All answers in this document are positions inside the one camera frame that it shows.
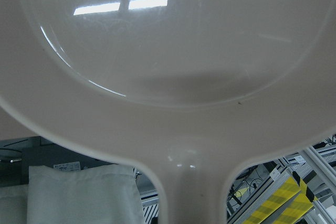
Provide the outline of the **white cloth bag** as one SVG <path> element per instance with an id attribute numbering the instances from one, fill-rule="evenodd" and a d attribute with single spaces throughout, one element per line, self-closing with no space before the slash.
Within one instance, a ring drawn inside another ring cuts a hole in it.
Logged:
<path id="1" fill-rule="evenodd" d="M 145 222 L 131 166 L 31 166 L 28 173 L 27 185 L 1 188 L 1 223 Z"/>

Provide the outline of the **beige plastic dustpan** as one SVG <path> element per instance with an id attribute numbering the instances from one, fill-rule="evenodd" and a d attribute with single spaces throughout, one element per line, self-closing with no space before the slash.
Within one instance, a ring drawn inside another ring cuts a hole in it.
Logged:
<path id="1" fill-rule="evenodd" d="M 224 223 L 241 170 L 335 132 L 335 0 L 1 0 L 1 107 Z"/>

